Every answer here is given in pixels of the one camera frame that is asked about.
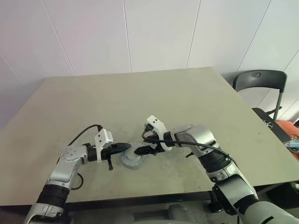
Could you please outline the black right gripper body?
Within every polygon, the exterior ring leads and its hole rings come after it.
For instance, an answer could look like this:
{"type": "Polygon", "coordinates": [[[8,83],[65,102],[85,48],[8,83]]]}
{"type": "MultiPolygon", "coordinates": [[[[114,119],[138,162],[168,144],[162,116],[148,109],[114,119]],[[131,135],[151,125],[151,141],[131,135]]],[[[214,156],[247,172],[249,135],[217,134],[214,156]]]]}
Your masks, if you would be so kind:
{"type": "Polygon", "coordinates": [[[149,136],[149,139],[151,139],[150,143],[151,143],[151,155],[157,155],[158,153],[164,152],[164,149],[161,146],[161,143],[158,142],[159,140],[159,136],[157,133],[154,133],[152,135],[149,136]]]}

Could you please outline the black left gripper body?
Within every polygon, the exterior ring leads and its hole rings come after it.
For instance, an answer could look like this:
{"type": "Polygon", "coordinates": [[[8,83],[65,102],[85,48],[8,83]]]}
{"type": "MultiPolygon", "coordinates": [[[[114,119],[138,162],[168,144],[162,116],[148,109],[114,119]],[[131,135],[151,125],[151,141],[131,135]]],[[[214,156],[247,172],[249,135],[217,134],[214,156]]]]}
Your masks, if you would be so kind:
{"type": "Polygon", "coordinates": [[[109,170],[113,170],[114,169],[113,165],[112,165],[112,161],[111,161],[112,152],[113,152],[113,149],[111,147],[104,148],[101,151],[101,160],[102,161],[107,160],[108,166],[109,166],[109,170]]]}

